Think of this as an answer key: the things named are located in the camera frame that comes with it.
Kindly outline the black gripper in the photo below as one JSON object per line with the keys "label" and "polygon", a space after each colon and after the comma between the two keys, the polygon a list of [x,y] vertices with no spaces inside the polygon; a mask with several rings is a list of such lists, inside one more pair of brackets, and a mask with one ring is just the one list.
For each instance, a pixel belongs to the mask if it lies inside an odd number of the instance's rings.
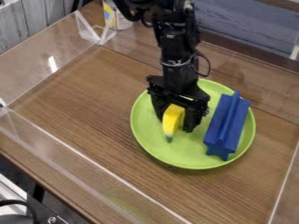
{"label": "black gripper", "polygon": [[183,130],[187,133],[200,125],[201,118],[209,113],[209,95],[200,89],[197,62],[180,66],[162,65],[162,75],[149,75],[146,93],[150,95],[153,112],[162,120],[164,111],[173,103],[184,108]]}

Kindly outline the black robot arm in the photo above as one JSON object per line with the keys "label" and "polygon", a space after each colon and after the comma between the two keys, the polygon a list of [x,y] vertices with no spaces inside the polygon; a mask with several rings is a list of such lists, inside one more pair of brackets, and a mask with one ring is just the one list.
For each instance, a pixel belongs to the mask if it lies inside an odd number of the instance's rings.
{"label": "black robot arm", "polygon": [[193,131],[208,114],[209,95],[200,89],[197,51],[200,31],[192,0],[112,0],[130,22],[141,22],[153,30],[161,50],[162,74],[146,77],[153,111],[165,115],[170,105],[183,108],[183,130]]}

